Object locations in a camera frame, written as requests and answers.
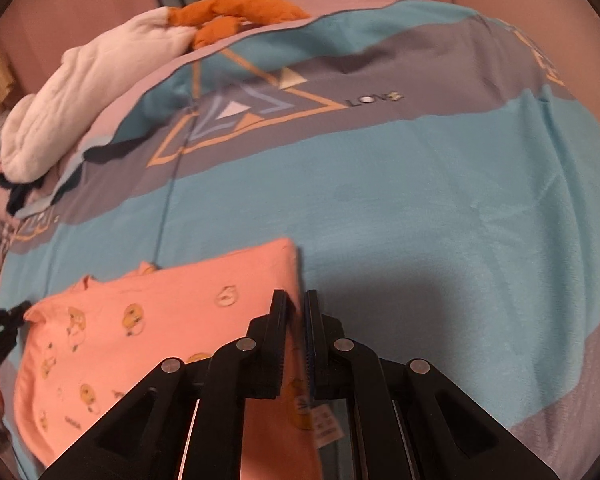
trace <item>clothing tag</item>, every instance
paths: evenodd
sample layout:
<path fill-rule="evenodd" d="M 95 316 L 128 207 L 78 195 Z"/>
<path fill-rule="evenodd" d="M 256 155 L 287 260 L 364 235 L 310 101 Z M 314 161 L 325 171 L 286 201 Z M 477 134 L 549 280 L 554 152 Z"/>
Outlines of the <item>clothing tag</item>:
<path fill-rule="evenodd" d="M 314 439 L 317 449 L 340 440 L 344 436 L 340 423 L 328 404 L 312 408 L 311 416 L 314 420 Z"/>

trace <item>pink wall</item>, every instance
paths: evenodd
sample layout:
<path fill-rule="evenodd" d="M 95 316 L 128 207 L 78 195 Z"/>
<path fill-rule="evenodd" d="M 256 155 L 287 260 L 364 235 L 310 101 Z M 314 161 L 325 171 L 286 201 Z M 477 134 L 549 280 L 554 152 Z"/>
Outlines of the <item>pink wall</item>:
<path fill-rule="evenodd" d="M 37 92 L 65 50 L 155 7 L 156 0 L 14 0 L 0 19 L 0 46 L 25 92 Z"/>

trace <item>orange triangle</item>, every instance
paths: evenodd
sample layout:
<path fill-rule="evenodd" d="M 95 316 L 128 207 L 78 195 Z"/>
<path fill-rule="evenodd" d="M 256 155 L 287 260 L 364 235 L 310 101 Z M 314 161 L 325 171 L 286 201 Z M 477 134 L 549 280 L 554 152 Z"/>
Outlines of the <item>orange triangle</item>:
<path fill-rule="evenodd" d="M 234 128 L 234 132 L 240 130 L 246 126 L 250 126 L 253 123 L 257 123 L 262 120 L 262 117 L 257 116 L 256 114 L 252 114 L 250 112 L 245 113 L 244 117 L 240 120 L 238 124 L 236 124 Z"/>

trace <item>pink folded cloth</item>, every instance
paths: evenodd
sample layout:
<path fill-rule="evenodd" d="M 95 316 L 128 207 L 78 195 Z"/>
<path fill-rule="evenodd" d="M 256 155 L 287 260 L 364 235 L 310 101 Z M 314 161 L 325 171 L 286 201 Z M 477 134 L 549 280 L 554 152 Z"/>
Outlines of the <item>pink folded cloth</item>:
<path fill-rule="evenodd" d="M 149 264 L 112 282 L 85 277 L 27 312 L 32 323 L 14 391 L 18 430 L 49 466 L 167 357 L 193 362 L 245 335 L 273 291 L 299 305 L 287 239 L 172 269 Z M 283 393 L 248 400 L 241 478 L 321 476 L 301 353 L 288 337 Z"/>

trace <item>bed sheet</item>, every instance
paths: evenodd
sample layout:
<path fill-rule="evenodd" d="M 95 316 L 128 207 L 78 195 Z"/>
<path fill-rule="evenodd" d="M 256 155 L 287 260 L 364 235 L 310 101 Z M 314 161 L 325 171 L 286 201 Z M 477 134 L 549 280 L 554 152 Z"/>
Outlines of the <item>bed sheet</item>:
<path fill-rule="evenodd" d="M 347 335 L 432 361 L 562 479 L 600 453 L 600 126 L 522 32 L 334 13 L 183 57 L 110 137 L 24 222 L 0 307 L 289 237 Z"/>

